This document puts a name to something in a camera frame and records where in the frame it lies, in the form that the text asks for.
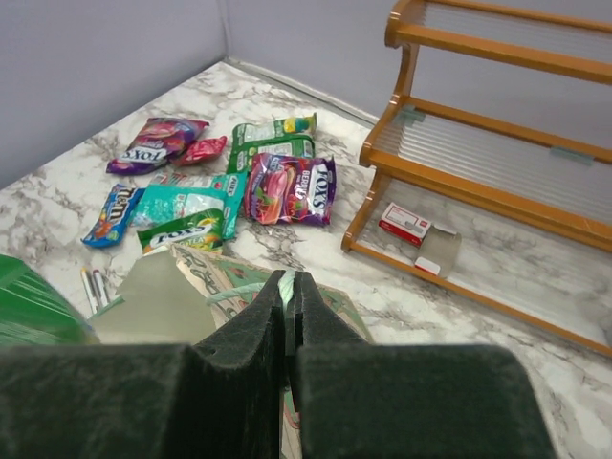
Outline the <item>teal tissue snack pack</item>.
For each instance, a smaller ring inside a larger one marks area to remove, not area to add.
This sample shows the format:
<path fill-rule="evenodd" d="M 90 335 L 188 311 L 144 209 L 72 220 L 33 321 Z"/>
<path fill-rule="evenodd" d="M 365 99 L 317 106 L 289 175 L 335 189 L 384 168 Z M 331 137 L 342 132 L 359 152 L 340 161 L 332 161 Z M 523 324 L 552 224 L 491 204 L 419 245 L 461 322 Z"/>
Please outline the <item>teal tissue snack pack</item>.
<path fill-rule="evenodd" d="M 149 229 L 216 208 L 223 212 L 223 239 L 233 239 L 246 184 L 246 172 L 212 176 L 158 173 L 144 189 L 130 224 Z"/>

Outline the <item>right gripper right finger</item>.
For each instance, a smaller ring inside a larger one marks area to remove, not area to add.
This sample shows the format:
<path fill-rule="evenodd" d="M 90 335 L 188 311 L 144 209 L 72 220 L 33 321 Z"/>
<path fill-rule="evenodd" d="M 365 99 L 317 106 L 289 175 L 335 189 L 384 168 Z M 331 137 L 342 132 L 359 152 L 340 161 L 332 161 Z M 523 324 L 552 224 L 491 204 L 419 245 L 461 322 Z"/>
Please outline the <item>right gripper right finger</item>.
<path fill-rule="evenodd" d="M 284 276 L 285 354 L 306 458 L 553 458 L 523 365 L 485 344 L 375 345 Z"/>

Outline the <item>blue M&M's packet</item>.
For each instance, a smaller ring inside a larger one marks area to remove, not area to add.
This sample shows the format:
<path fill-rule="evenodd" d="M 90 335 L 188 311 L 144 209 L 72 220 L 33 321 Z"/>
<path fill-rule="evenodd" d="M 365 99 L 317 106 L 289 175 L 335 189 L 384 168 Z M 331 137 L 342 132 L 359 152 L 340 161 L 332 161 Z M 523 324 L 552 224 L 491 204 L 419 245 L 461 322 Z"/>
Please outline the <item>blue M&M's packet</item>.
<path fill-rule="evenodd" d="M 119 244 L 143 194 L 143 188 L 114 185 L 101 208 L 98 220 L 81 242 L 94 249 L 106 249 Z"/>

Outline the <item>purple chocolate bar wrapper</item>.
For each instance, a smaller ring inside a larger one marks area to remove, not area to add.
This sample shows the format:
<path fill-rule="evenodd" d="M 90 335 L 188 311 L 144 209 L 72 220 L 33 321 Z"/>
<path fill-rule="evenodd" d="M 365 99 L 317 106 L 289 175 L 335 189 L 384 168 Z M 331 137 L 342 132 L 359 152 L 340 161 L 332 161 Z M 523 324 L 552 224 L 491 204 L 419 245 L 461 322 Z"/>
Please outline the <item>purple chocolate bar wrapper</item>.
<path fill-rule="evenodd" d="M 327 226 L 336 187 L 333 158 L 257 154 L 247 181 L 245 212 L 262 225 Z"/>

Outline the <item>purple Fox's candy bag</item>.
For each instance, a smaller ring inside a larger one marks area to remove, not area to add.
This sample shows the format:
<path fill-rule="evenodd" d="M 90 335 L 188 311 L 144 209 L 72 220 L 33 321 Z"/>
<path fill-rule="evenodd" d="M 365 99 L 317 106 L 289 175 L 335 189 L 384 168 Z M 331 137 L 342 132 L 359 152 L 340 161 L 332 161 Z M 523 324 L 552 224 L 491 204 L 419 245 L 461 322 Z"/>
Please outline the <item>purple Fox's candy bag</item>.
<path fill-rule="evenodd" d="M 135 139 L 106 166 L 119 176 L 148 174 L 178 158 L 209 126 L 206 120 L 149 118 Z"/>

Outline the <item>green candy packet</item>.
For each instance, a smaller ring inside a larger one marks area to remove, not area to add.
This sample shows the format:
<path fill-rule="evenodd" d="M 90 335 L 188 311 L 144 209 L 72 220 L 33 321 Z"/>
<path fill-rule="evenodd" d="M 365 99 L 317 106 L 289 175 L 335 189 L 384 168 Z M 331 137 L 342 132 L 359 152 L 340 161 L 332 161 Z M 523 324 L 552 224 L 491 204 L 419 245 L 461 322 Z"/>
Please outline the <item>green candy packet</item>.
<path fill-rule="evenodd" d="M 226 172 L 250 172 L 252 159 L 261 153 L 314 158 L 317 113 L 265 123 L 240 123 L 232 130 Z"/>

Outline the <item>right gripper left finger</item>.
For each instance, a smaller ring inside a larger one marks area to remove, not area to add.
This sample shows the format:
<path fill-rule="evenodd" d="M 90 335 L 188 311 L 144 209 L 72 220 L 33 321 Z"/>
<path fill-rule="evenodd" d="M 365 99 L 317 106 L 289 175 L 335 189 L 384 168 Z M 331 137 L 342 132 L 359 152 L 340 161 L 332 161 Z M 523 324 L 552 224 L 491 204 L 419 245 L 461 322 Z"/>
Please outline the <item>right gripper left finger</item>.
<path fill-rule="evenodd" d="M 276 458 L 286 274 L 197 344 L 1 352 L 5 458 Z"/>

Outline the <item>red small snack packet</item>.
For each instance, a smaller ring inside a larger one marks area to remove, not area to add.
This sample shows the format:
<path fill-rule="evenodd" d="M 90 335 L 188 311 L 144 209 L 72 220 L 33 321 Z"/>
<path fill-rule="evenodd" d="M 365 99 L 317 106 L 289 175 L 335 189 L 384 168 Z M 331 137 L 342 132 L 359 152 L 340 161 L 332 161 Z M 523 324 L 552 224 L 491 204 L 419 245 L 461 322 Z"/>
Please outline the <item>red small snack packet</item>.
<path fill-rule="evenodd" d="M 217 160 L 222 156 L 227 141 L 226 136 L 195 141 L 184 153 L 170 162 L 178 167 L 187 167 Z"/>

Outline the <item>yellow green snack packet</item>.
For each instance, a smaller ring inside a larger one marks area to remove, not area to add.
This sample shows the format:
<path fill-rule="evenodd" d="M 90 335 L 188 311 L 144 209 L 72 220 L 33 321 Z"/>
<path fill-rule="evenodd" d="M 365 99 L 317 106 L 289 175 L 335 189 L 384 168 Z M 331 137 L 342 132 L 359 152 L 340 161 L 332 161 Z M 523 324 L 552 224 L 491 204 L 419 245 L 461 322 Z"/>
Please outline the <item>yellow green snack packet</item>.
<path fill-rule="evenodd" d="M 202 251 L 221 253 L 223 225 L 223 211 L 210 208 L 152 229 L 140 230 L 137 234 L 143 253 L 149 253 L 167 244 L 179 244 Z"/>

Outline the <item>green paper gift bag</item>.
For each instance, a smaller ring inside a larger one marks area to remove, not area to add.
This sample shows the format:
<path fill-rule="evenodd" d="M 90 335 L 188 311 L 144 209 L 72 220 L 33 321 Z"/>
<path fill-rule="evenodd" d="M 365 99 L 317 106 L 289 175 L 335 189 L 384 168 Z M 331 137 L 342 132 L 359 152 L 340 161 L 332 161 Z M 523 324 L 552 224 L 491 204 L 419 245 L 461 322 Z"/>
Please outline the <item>green paper gift bag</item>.
<path fill-rule="evenodd" d="M 135 339 L 138 345 L 194 345 L 248 307 L 274 272 L 175 246 L 140 259 L 121 284 L 118 302 L 103 311 L 96 322 L 103 333 Z M 283 423 L 286 395 L 292 396 L 295 414 L 299 414 L 291 387 L 293 365 L 285 354 L 284 281 L 281 288 Z M 356 328 L 358 319 L 351 313 L 349 300 L 339 292 L 318 290 L 325 304 L 365 340 L 364 333 Z"/>

